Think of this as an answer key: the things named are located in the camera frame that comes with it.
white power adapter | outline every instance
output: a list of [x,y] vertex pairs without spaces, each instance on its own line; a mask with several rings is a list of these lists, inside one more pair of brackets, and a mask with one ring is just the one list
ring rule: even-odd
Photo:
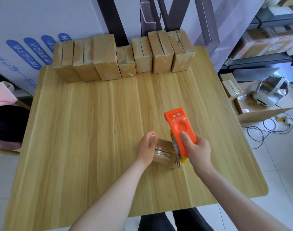
[[287,124],[287,125],[291,125],[291,124],[293,124],[293,120],[289,117],[289,116],[284,116],[283,117],[283,119],[284,119],[284,122]]

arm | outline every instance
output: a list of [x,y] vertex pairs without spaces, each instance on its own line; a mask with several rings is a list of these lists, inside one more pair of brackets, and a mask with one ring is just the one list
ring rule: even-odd
[[112,186],[70,228],[70,231],[124,230],[137,184],[146,167],[152,162],[158,139],[149,145],[148,132],[138,145],[137,159]]
[[198,143],[195,145],[185,132],[181,132],[181,139],[186,146],[195,173],[210,190],[238,230],[290,230],[243,195],[218,173],[210,161],[210,144],[199,135],[196,135],[196,138]]

table top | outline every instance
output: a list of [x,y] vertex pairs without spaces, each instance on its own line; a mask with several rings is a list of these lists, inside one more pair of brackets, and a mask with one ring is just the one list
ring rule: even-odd
[[[41,70],[4,230],[71,226],[134,161],[148,131],[169,140],[164,112],[183,107],[193,130],[210,141],[214,167],[248,197],[268,186],[205,47],[188,71],[141,73],[113,81],[65,84]],[[129,216],[216,203],[189,162],[152,162]]]

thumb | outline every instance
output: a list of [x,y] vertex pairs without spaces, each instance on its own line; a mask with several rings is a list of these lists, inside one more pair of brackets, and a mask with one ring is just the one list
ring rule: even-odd
[[149,148],[155,150],[155,147],[156,147],[157,143],[158,143],[158,138],[153,139],[153,141],[149,145]]
[[186,148],[189,148],[191,146],[191,144],[193,144],[190,137],[187,135],[186,132],[181,131],[180,137],[181,137],[181,140],[183,141]]

leg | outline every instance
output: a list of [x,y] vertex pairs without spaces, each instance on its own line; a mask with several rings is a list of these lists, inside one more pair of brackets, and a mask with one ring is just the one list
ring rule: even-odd
[[164,212],[141,216],[138,231],[175,231]]
[[197,230],[197,231],[214,231],[206,222],[197,208],[188,208],[172,211],[175,225],[178,231]]

